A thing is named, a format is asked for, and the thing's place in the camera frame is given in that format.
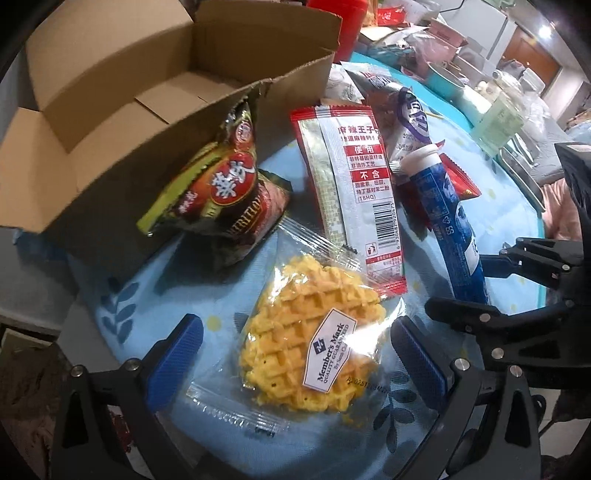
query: wooden door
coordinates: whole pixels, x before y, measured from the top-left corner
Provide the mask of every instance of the wooden door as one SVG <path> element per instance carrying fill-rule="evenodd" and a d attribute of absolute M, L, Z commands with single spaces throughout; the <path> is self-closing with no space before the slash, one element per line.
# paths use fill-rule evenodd
<path fill-rule="evenodd" d="M 531 68 L 546 84 L 546 88 L 550 86 L 560 71 L 558 62 L 542 48 L 542 45 L 534 37 L 520 27 L 517 27 L 513 33 L 502 59 L 517 60 L 524 66 Z"/>

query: blue gripper pad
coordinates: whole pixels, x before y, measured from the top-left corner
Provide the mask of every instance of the blue gripper pad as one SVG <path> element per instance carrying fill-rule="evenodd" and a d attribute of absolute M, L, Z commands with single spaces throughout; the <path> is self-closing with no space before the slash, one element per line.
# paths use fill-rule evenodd
<path fill-rule="evenodd" d="M 446 375 L 442 373 L 422 345 L 423 342 L 429 342 L 429 340 L 408 317 L 399 318 L 394 322 L 390 330 L 390 337 L 394 350 L 417 387 L 425 405 L 441 413 L 447 403 L 447 392 L 452 386 L 450 383 L 453 383 L 451 369 L 449 369 L 449 375 L 446 378 Z"/>
<path fill-rule="evenodd" d="M 170 347 L 162 354 L 160 361 L 146 382 L 145 400 L 152 413 L 162 410 L 176 395 L 203 343 L 201 318 L 192 314 L 188 316 L 191 318 L 184 330 L 176 332 L 175 329 L 171 333 L 169 339 L 174 336 L 176 338 L 173 338 Z"/>

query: barcode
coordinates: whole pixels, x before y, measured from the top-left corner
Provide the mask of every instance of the barcode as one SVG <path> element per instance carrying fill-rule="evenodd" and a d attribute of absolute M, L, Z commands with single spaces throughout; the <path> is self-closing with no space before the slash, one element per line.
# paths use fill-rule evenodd
<path fill-rule="evenodd" d="M 394 205 L 392 202 L 374 205 L 375 232 L 378 236 L 378 248 L 398 243 L 398 231 L 395 225 Z"/>

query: blue tube container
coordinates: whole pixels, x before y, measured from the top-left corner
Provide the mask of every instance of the blue tube container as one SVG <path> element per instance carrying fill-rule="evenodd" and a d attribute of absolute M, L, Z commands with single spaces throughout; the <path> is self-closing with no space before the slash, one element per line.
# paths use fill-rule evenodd
<path fill-rule="evenodd" d="M 488 303 L 480 255 L 472 227 L 436 145 L 426 145 L 406 155 L 402 169 L 417 186 L 433 232 L 443 254 L 458 300 Z"/>

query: ceiling light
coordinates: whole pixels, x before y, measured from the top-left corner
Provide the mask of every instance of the ceiling light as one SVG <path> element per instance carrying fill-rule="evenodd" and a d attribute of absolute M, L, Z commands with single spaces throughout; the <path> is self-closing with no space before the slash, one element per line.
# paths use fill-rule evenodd
<path fill-rule="evenodd" d="M 548 25 L 544 25 L 543 27 L 540 27 L 540 31 L 538 32 L 538 35 L 540 36 L 540 38 L 547 40 L 548 38 L 550 38 L 552 36 L 552 27 L 549 27 Z"/>

